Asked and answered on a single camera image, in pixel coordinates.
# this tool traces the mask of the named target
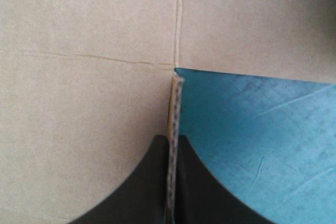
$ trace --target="scratch mark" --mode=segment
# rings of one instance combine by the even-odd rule
[[[335,87],[335,86],[336,86],[335,84],[331,84],[331,85],[328,85],[327,87],[324,87],[324,88],[322,88],[322,89],[319,89],[319,90],[317,90],[317,91],[315,91],[315,92],[311,92],[311,93],[309,93],[309,94],[305,94],[305,95],[302,95],[302,96],[300,96],[300,97],[294,98],[294,99],[292,99],[292,100],[290,100],[290,101],[281,103],[281,104],[279,104],[279,105],[277,105],[277,106],[275,106],[275,107],[272,107],[272,108],[270,108],[270,109],[268,109],[268,110],[266,110],[266,111],[264,111],[264,112],[261,112],[261,113],[258,114],[258,115],[253,116],[252,119],[254,119],[254,118],[258,118],[258,117],[260,117],[260,116],[262,116],[262,115],[265,115],[265,114],[267,114],[267,113],[269,113],[269,112],[271,112],[271,111],[273,111],[273,110],[277,110],[277,109],[279,109],[279,108],[286,107],[286,106],[288,106],[288,105],[290,105],[290,104],[292,104],[292,103],[295,103],[295,102],[301,101],[301,100],[303,100],[303,99],[312,97],[312,96],[314,96],[314,95],[316,95],[316,94],[318,94],[318,93],[325,92],[325,91],[327,91],[328,89],[331,89],[332,87]]]
[[[322,176],[330,173],[331,171],[333,171],[335,168],[329,168],[323,172],[317,173],[316,175],[312,176],[311,178],[305,180],[304,182],[302,182],[300,185],[298,185],[295,189],[292,190],[292,192],[290,194],[288,194],[284,200],[282,201],[282,203],[287,202],[291,197],[295,196],[297,193],[299,193],[301,190],[303,190],[306,186],[308,186],[309,184],[313,183],[315,180],[321,178]]]
[[[4,50],[0,49],[3,52],[7,52],[9,54],[15,54],[15,55],[25,55],[25,56],[41,56],[41,57],[62,57],[65,59],[95,59],[95,60],[108,60],[108,61],[115,61],[120,63],[127,63],[127,64],[134,64],[134,65],[148,65],[148,66],[154,66],[158,68],[159,70],[172,70],[173,64],[169,63],[151,63],[147,61],[130,61],[130,60],[122,60],[122,59],[116,59],[116,58],[110,58],[106,56],[99,56],[99,55],[90,55],[90,54],[60,54],[57,52],[48,52],[48,51],[34,51],[34,50],[28,50],[25,49],[23,51],[10,51],[10,50]]]
[[[246,200],[247,200],[248,197],[250,196],[250,194],[251,194],[251,192],[252,192],[252,190],[253,190],[253,188],[254,188],[254,186],[255,186],[255,184],[256,184],[256,182],[257,182],[259,176],[260,176],[260,173],[261,173],[261,171],[263,170],[264,159],[265,159],[265,157],[262,157],[262,159],[260,160],[257,175],[256,175],[256,177],[254,178],[254,181],[253,181],[253,184],[252,184],[250,190],[248,191],[248,194],[247,194],[247,196],[246,196]]]

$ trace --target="cardboard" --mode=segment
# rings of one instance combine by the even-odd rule
[[[166,133],[176,0],[0,0],[0,223],[67,223]]]
[[[335,0],[183,0],[179,67],[336,82]]]
[[[166,132],[173,68],[336,81],[333,0],[0,0],[0,223],[67,223]]]

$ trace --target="blue surface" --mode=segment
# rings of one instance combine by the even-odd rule
[[[180,134],[227,189],[276,223],[336,223],[335,85],[176,72]]]

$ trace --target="black object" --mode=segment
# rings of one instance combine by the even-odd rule
[[[168,150],[167,138],[156,136],[125,182],[71,224],[162,224]]]
[[[207,170],[185,136],[179,138],[176,224],[272,223],[225,189]]]
[[[146,155],[109,197],[71,224],[163,224],[169,144],[156,136]],[[176,224],[269,224],[226,190],[179,138]]]

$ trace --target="brown cardboard surface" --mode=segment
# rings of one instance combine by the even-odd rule
[[[171,70],[6,52],[0,61],[1,211],[73,219],[166,132]]]
[[[336,82],[335,0],[183,0],[180,67]]]
[[[176,0],[0,0],[0,48],[171,64]]]
[[[334,0],[0,0],[0,223],[67,223],[166,132],[174,66],[335,82]]]
[[[166,133],[176,0],[0,0],[0,223],[67,223]]]

